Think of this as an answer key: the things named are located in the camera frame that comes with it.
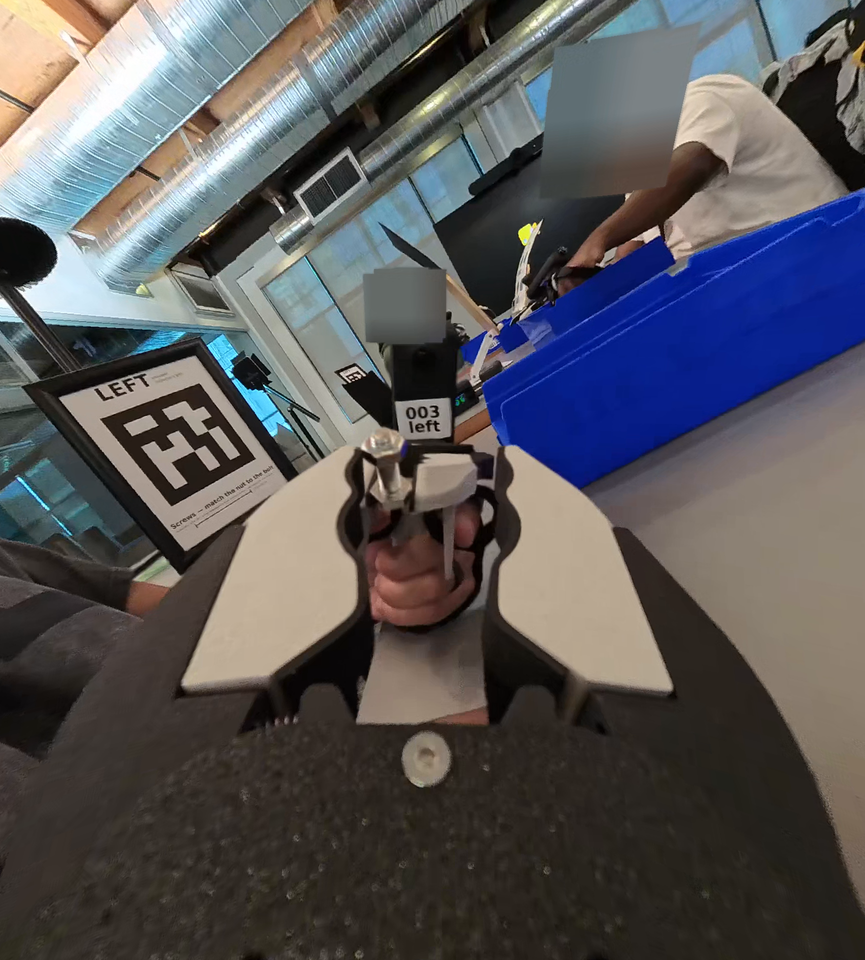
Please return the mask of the black jacket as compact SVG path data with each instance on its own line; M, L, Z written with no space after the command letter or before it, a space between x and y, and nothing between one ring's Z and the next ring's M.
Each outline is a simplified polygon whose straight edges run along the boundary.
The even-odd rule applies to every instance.
M849 144L837 115L839 75L851 54L865 64L865 1L850 2L808 35L803 50L769 66L762 90L856 191L865 187L865 157Z

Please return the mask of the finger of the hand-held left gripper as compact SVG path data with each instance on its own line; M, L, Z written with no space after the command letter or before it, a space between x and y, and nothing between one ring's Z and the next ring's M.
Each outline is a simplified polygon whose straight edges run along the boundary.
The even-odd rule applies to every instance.
M472 498L478 488L478 466L470 453L427 453L415 467L412 511L450 509Z

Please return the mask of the black framed marker poster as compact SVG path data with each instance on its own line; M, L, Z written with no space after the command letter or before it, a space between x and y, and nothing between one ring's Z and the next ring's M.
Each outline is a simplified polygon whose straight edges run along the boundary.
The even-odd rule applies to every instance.
M23 390L179 574L298 475L200 338Z

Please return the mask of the black round disc stand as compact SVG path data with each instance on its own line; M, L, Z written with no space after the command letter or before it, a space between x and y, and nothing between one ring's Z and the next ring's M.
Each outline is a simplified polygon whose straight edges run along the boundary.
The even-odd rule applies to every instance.
M54 270L58 251L53 239L39 226L0 217L0 298L20 318L59 369L71 374L79 361L55 335L23 294Z

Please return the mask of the person's left hand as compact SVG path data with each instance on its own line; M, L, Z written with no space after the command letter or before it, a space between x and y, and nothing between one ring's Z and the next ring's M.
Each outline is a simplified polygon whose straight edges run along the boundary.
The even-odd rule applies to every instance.
M405 539L391 534L372 539L365 552L372 618L418 631L466 610L482 588L483 557L476 546L481 525L478 504L456 508L451 560L426 524Z

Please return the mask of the small silver air duct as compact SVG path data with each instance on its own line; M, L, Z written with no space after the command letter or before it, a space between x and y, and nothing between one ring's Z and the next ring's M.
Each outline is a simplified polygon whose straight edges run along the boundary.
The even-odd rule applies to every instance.
M483 45L469 64L393 122L356 133L339 148L347 121L359 121L360 104L391 81L405 92L415 63L439 47L467 35L467 22L488 19L494 2L337 2L337 12L317 34L290 50L281 69L270 76L250 102L257 118L273 121L270 151L264 161L289 166L313 148L323 149L320 168L310 182L320 184L327 168L356 164L358 185L312 214L291 189L295 204L271 223L269 234L286 255L301 249L344 205L366 194L423 145L441 136L462 114L485 102L494 90L517 79L563 37L578 38L620 13L628 2L543 2L499 39Z

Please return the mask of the large smooth shank steel bolt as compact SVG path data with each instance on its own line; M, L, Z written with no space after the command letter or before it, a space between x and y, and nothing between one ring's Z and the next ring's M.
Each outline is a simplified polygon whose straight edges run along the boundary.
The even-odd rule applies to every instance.
M376 482L395 490L403 482L402 463L408 450L407 441L395 429L378 427L361 445L364 460L373 468L373 478L366 489ZM393 546L404 546L415 535L415 520L404 510L386 511L376 507L388 520L389 538Z

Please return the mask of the black tripod stand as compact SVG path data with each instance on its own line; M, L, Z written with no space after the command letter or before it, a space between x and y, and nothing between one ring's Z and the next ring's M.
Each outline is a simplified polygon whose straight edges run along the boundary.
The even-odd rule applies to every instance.
M236 354L232 360L231 377L245 394L262 395L268 403L274 405L284 421L294 427L306 453L313 462L324 459L326 453L320 441L314 435L310 424L321 423L320 416L299 403L291 396L272 385L271 370L257 354L247 355L245 351Z

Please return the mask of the black board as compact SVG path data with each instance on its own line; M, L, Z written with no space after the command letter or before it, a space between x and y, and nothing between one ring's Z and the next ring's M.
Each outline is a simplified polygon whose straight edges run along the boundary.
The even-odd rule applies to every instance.
M379 427L397 429L391 387L375 371L345 382L343 389Z

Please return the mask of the grey desk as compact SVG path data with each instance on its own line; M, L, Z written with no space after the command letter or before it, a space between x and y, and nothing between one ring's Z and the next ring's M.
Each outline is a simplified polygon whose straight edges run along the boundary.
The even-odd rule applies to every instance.
M583 492L764 683L865 908L865 343Z

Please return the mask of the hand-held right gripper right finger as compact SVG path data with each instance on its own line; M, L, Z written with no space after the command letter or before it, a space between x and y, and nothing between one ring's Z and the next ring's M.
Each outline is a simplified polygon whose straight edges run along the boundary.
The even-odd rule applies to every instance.
M538 687L578 722L600 693L667 699L675 685L607 517L515 445L494 470L498 556L485 584L487 684Z

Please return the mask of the black video bar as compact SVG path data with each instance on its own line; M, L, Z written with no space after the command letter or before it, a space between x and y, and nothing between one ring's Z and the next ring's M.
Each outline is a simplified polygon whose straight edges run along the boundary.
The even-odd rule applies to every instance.
M542 147L537 150L527 150L526 146L522 146L513 150L506 159L498 162L492 169L469 184L469 196L478 198L518 178L525 178L525 183L531 183L538 179L542 156Z

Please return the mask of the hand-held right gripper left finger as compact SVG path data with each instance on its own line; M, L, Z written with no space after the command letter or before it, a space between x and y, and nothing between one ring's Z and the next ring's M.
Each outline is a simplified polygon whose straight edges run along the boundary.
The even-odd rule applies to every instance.
M179 700L257 697L272 714L352 727L354 697L297 674L328 651L370 641L364 547L365 454L345 446L226 531L179 581L203 605L191 628Z

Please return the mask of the large silver air duct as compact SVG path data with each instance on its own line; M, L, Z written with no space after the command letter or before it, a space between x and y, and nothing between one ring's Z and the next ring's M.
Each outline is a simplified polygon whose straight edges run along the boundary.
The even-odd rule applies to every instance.
M429 38L415 4L354 3L296 51L99 238L97 272L134 292Z
M348 2L0 2L0 215L96 234Z

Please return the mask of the blue plastic bin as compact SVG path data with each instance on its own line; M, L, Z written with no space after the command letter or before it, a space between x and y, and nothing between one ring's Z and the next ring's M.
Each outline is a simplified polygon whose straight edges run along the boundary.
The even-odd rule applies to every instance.
M484 385L491 424L583 488L865 342L865 188L670 265Z
M632 291L666 272L675 263L662 237L657 237L622 258L615 266L603 267L554 303L544 303L518 326L534 342L546 335L564 334L582 322L615 306Z
M529 330L522 322L507 319L498 325L498 335L481 332L464 342L460 347L460 365L474 365L484 350L484 343L486 343L485 356L492 357L497 354L513 354L531 342Z

